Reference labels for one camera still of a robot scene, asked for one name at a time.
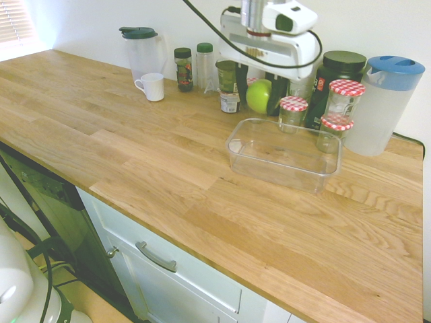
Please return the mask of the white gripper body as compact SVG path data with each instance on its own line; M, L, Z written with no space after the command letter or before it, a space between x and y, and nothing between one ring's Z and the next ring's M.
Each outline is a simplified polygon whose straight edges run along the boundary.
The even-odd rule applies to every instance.
M220 40L222 57L291 80L308 77L321 46L315 36L305 32L298 36L271 33L269 37L250 35L235 15L221 17L221 33L245 53Z

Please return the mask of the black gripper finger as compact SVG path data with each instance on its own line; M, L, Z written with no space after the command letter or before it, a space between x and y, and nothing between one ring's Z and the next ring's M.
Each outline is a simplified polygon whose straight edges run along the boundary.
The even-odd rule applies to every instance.
M283 78L278 76L266 76L270 81L271 93L267 103L267 115L277 115L279 110L279 101L283 94Z
M242 63L235 64L235 74L236 74L236 84L238 88L238 93L241 102L246 101L246 91L248 88L247 85L247 74L248 74L248 65Z

